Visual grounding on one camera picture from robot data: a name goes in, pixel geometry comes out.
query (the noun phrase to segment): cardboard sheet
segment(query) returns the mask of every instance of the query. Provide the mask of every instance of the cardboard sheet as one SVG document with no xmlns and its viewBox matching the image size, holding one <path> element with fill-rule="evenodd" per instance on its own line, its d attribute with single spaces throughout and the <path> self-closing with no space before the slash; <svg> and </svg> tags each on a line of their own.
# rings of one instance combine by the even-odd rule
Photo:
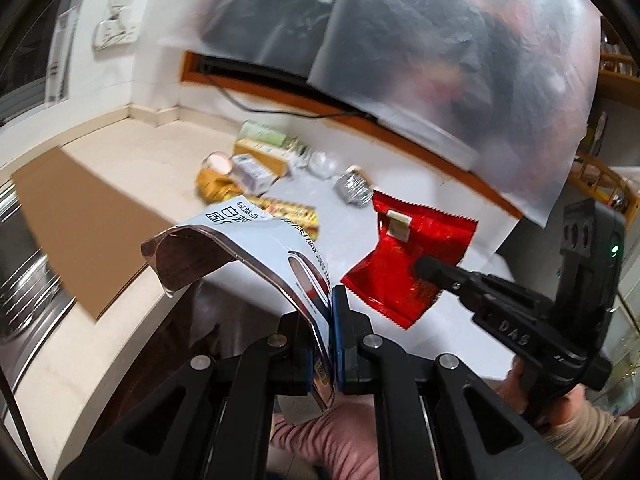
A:
<svg viewBox="0 0 640 480">
<path fill-rule="evenodd" d="M 12 180 L 51 267 L 95 319 L 146 266 L 140 244 L 172 225 L 60 148 L 23 166 Z"/>
</svg>

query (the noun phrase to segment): black cable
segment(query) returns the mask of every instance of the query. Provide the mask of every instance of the black cable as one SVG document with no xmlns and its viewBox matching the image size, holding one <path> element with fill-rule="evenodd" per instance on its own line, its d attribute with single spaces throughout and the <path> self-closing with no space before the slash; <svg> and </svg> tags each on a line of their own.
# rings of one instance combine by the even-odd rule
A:
<svg viewBox="0 0 640 480">
<path fill-rule="evenodd" d="M 287 110 L 260 110 L 260 108 L 249 108 L 245 104 L 242 104 L 235 97 L 233 97 L 226 89 L 221 86 L 215 79 L 213 79 L 210 75 L 206 75 L 207 79 L 211 81 L 212 85 L 215 86 L 218 91 L 228 99 L 232 104 L 240 108 L 244 112 L 248 112 L 251 114 L 276 114 L 276 115 L 290 115 L 294 117 L 302 117 L 303 119 L 330 119 L 333 117 L 362 117 L 362 118 L 370 118 L 370 115 L 359 110 L 353 110 L 351 112 L 336 112 L 334 114 L 321 114 L 321 115 L 308 115 L 301 114 L 299 112 L 289 112 Z"/>
<path fill-rule="evenodd" d="M 2 393 L 4 402 L 6 402 L 9 413 L 11 413 L 11 418 L 14 420 L 15 429 L 18 431 L 18 436 L 20 436 L 22 446 L 27 453 L 27 458 L 29 459 L 29 462 L 31 462 L 31 466 L 36 471 L 36 473 L 42 477 L 43 480 L 47 480 L 47 474 L 44 472 L 42 464 L 40 464 L 40 460 L 38 459 L 38 455 L 36 454 L 36 450 L 33 448 L 31 438 L 29 437 L 29 432 L 27 431 L 27 427 L 24 425 L 24 421 L 22 420 L 22 415 L 20 414 L 18 404 L 15 402 L 14 393 L 11 391 L 9 381 L 6 380 L 6 376 L 4 374 L 4 371 L 2 371 L 1 366 L 0 393 Z"/>
</svg>

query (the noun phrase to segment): human hand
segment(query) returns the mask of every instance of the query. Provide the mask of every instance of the human hand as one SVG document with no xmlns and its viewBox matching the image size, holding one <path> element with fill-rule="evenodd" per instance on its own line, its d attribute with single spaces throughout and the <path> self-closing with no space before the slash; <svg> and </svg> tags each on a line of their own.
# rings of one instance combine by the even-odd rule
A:
<svg viewBox="0 0 640 480">
<path fill-rule="evenodd" d="M 502 400 L 519 414 L 524 413 L 529 403 L 526 394 L 520 387 L 520 378 L 523 373 L 524 361 L 514 358 L 513 366 L 507 377 L 495 388 L 495 392 L 502 397 Z M 587 402 L 584 392 L 584 386 L 579 384 L 564 397 L 555 400 L 548 410 L 546 421 L 553 428 L 573 422 Z"/>
</svg>

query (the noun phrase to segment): plastic sheet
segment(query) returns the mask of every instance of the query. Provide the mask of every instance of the plastic sheet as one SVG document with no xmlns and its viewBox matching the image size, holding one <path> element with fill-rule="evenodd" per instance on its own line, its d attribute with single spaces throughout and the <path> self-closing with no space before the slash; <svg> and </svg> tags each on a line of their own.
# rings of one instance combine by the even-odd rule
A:
<svg viewBox="0 0 640 480">
<path fill-rule="evenodd" d="M 589 0 L 336 0 L 308 82 L 543 226 L 586 131 L 599 42 Z"/>
<path fill-rule="evenodd" d="M 177 30 L 162 43 L 306 77 L 333 4 L 334 0 L 183 0 Z"/>
</svg>

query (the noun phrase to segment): orange wooden frame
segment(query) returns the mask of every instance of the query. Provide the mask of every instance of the orange wooden frame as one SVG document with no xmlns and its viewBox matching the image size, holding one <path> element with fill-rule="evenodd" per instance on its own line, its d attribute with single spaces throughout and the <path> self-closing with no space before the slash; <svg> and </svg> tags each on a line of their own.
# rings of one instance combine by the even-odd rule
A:
<svg viewBox="0 0 640 480">
<path fill-rule="evenodd" d="M 244 92 L 245 94 L 252 94 L 255 96 L 263 97 L 265 99 L 277 103 L 282 103 L 294 108 L 299 108 L 313 114 L 331 114 L 341 111 L 338 108 L 319 103 L 317 101 L 314 101 L 313 99 L 290 94 L 288 92 L 270 88 L 268 86 L 258 85 L 228 77 L 207 76 L 197 72 L 197 63 L 197 54 L 194 54 L 192 52 L 185 53 L 184 64 L 182 67 L 182 81 L 212 85 L 212 80 L 214 80 L 217 84 L 224 88 Z M 487 183 L 475 176 L 473 173 L 461 170 L 455 164 L 451 164 L 440 156 L 437 156 L 435 153 L 430 152 L 426 148 L 423 148 L 408 139 L 405 139 L 404 137 L 392 132 L 391 130 L 383 128 L 379 124 L 361 117 L 337 117 L 331 120 L 337 121 L 341 124 L 345 124 L 346 126 L 350 126 L 351 128 L 358 130 L 359 132 L 386 142 L 387 144 L 390 144 L 391 146 L 402 150 L 409 155 L 413 155 L 420 160 L 431 164 L 432 166 L 438 168 L 438 170 L 448 174 L 459 182 L 465 184 L 467 187 L 470 187 L 475 192 L 484 196 L 487 200 L 490 200 L 514 218 L 522 218 L 522 213 L 515 206 L 501 197 L 498 192 L 496 192 Z"/>
</svg>

